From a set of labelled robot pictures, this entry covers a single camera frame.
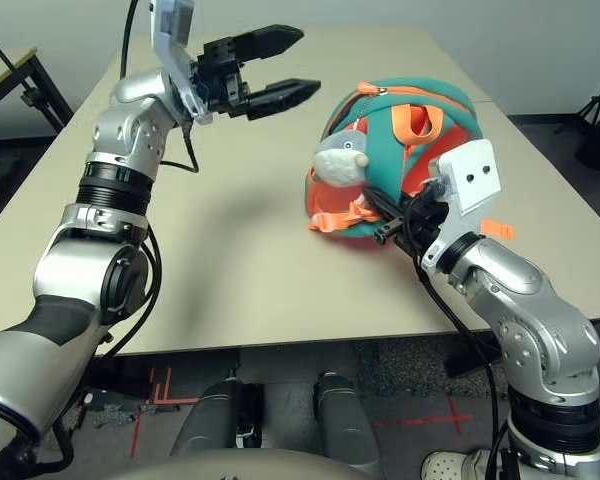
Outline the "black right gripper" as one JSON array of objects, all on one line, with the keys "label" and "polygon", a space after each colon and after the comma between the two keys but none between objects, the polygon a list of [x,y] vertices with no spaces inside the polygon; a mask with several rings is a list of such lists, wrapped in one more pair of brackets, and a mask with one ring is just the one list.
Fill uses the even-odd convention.
[{"label": "black right gripper", "polygon": [[374,240],[385,245],[391,238],[408,255],[423,255],[438,237],[440,225],[448,214],[446,203],[402,194],[394,203],[390,196],[375,187],[365,187],[363,195],[371,209],[379,215],[380,226]]}]

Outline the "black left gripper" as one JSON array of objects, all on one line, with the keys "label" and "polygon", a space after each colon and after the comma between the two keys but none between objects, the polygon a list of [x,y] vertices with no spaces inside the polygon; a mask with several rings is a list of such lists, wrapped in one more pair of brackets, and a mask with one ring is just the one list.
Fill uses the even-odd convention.
[{"label": "black left gripper", "polygon": [[299,28],[274,24],[203,45],[192,64],[193,83],[211,113],[248,120],[290,110],[308,100],[320,87],[319,80],[287,79],[250,94],[241,68],[252,59],[280,55],[304,37]]}]

